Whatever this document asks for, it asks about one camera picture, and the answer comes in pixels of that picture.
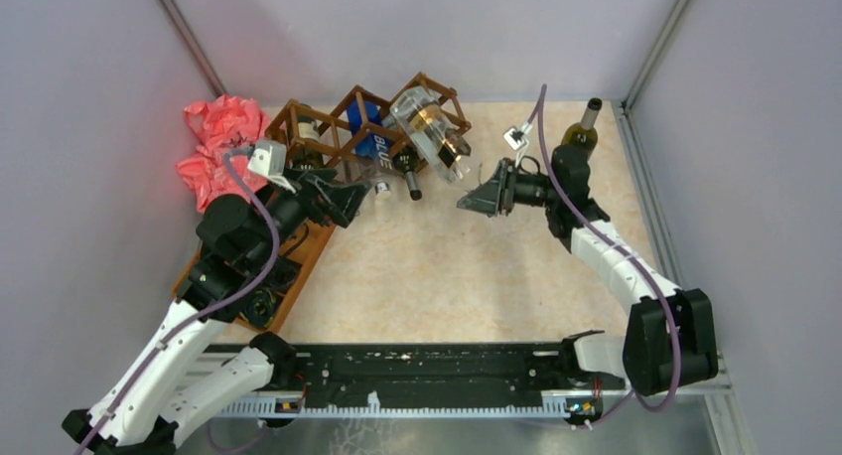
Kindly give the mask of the blue square glass bottle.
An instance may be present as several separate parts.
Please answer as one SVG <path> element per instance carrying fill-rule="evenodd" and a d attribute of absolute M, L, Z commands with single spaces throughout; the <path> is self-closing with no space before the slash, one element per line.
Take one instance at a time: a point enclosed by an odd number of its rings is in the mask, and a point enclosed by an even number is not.
<path fill-rule="evenodd" d="M 373 102 L 365 101 L 360 107 L 353 101 L 347 108 L 347 117 L 351 126 L 351 132 L 357 133 L 362 126 L 362 110 L 369 122 L 376 125 L 382 124 L 379 109 Z M 357 157 L 365 159 L 363 166 L 367 179 L 372 183 L 375 196 L 379 199 L 386 199 L 391 195 L 390 181 L 386 170 L 393 170 L 393 162 L 389 158 L 389 142 L 379 134 L 369 132 L 355 146 L 354 152 Z"/>

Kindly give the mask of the dark green wine bottle front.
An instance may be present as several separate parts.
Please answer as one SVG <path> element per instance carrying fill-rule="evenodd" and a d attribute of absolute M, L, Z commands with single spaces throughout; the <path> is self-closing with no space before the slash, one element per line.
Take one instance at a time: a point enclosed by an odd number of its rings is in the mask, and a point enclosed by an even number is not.
<path fill-rule="evenodd" d="M 423 193 L 417 180 L 417 170 L 420 165 L 420 157 L 416 150 L 407 145 L 392 157 L 395 169 L 401 174 L 412 201 L 419 201 Z"/>

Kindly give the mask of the brown wooden wine rack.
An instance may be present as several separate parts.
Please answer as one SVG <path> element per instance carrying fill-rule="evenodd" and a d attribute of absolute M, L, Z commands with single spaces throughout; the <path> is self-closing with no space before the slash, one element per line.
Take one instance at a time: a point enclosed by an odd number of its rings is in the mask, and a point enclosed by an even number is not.
<path fill-rule="evenodd" d="M 356 85 L 330 113 L 292 99 L 265 137 L 287 147 L 294 168 L 353 162 L 373 174 L 407 176 L 430 167 L 458 183 L 475 167 L 465 139 L 471 127 L 457 92 L 420 73 L 389 100 Z"/>

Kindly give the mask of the clear labelled liquor bottle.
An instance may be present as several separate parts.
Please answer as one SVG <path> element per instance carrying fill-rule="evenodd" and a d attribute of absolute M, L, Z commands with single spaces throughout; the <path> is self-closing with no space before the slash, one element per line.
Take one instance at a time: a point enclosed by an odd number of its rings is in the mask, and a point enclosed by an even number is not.
<path fill-rule="evenodd" d="M 472 146 L 423 86 L 400 93 L 390 115 L 417 152 L 448 184 L 461 185 L 476 168 Z"/>

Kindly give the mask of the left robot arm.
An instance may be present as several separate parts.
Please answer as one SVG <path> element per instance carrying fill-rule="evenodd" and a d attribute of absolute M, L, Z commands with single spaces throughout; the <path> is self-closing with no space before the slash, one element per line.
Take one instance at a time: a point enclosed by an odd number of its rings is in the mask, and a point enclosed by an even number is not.
<path fill-rule="evenodd" d="M 301 387 L 294 348 L 263 332 L 220 369 L 179 388 L 212 340 L 258 293 L 271 290 L 282 244 L 309 223 L 347 227 L 371 188 L 368 182 L 339 183 L 331 169 L 290 169 L 286 177 L 288 188 L 226 194 L 208 206 L 197 228 L 203 256 L 188 270 L 151 340 L 99 402 L 64 419 L 78 452 L 172 454 L 248 393 Z"/>

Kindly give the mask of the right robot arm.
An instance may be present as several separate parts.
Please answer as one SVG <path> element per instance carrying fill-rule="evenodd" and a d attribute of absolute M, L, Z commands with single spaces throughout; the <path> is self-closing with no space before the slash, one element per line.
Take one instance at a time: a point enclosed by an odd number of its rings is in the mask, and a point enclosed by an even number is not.
<path fill-rule="evenodd" d="M 487 217 L 515 206 L 541 208 L 551 234 L 592 269 L 628 315 L 621 337 L 589 331 L 564 340 L 561 379 L 584 387 L 597 373 L 625 379 L 643 396 L 713 379 L 719 359 L 712 304 L 700 289 L 685 290 L 651 268 L 620 237 L 590 195 L 586 152 L 556 147 L 545 173 L 529 173 L 503 158 L 492 176 L 457 202 Z"/>

